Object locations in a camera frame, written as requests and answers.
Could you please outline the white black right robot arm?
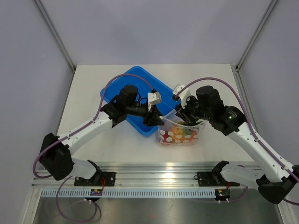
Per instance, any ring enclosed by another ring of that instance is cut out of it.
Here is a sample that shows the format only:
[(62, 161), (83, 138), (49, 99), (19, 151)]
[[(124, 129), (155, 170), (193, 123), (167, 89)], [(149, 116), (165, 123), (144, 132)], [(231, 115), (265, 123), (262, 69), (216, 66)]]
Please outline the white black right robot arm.
[(260, 167), (254, 171), (228, 161), (219, 162), (211, 171), (217, 185), (234, 182), (258, 190), (270, 203), (279, 204), (298, 182), (299, 167), (283, 159), (249, 127), (245, 114), (235, 106), (225, 106), (219, 92), (212, 86), (203, 86), (191, 95), (188, 88), (177, 85), (173, 99), (180, 101), (176, 116), (183, 121), (206, 120), (217, 131), (238, 144)]

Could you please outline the dark red toy pomegranate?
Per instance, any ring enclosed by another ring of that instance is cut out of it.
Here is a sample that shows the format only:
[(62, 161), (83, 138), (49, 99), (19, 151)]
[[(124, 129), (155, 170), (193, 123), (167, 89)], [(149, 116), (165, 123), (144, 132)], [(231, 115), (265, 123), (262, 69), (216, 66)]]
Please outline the dark red toy pomegranate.
[(167, 133), (159, 136), (159, 143), (161, 144), (171, 144), (172, 142), (173, 138)]

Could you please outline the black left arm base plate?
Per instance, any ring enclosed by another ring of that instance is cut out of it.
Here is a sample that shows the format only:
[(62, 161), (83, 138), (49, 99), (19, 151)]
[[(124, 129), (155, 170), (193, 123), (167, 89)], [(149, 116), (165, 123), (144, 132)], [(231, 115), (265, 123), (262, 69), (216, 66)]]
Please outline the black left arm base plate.
[(74, 186), (79, 187), (113, 187), (115, 185), (116, 173), (101, 171), (96, 172), (96, 174), (91, 179), (84, 179), (82, 177), (76, 177), (74, 181)]

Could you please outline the orange toy pineapple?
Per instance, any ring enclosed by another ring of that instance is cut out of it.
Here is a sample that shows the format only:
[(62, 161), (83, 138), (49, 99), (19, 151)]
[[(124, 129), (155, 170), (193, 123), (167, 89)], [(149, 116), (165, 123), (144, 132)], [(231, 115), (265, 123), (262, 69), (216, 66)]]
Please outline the orange toy pineapple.
[(199, 131), (203, 125), (202, 121), (194, 124), (178, 122), (171, 124), (167, 134), (173, 138), (172, 144), (195, 144), (198, 141)]

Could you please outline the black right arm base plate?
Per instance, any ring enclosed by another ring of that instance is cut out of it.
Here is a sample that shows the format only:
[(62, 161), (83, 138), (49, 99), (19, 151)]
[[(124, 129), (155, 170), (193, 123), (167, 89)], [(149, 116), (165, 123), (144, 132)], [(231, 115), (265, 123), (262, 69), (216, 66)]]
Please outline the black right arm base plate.
[(236, 182), (227, 182), (222, 176), (214, 178), (212, 171), (200, 171), (193, 177), (199, 187), (239, 187)]

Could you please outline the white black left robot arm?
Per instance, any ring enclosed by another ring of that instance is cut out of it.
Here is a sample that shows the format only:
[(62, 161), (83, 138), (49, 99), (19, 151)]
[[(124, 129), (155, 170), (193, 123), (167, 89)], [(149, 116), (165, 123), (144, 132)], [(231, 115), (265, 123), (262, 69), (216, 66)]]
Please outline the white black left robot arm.
[(91, 186), (104, 183), (102, 170), (95, 162), (74, 159), (72, 155), (100, 133), (126, 120), (128, 115), (141, 117), (145, 126), (162, 126), (162, 114), (157, 108), (161, 102), (160, 93), (152, 89), (145, 103), (136, 99), (138, 95), (137, 87), (125, 85), (90, 120), (61, 136), (52, 133), (46, 135), (38, 160), (50, 176), (56, 181), (75, 176)]

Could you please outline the clear zip top bag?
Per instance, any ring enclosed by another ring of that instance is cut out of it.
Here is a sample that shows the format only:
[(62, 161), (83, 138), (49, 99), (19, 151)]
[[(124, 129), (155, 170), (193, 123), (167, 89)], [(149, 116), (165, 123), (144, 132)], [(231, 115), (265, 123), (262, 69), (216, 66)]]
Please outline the clear zip top bag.
[(157, 141), (163, 145), (193, 145), (198, 142), (200, 132), (206, 122), (198, 120), (195, 123), (184, 122), (172, 110), (161, 117), (164, 125), (157, 128)]

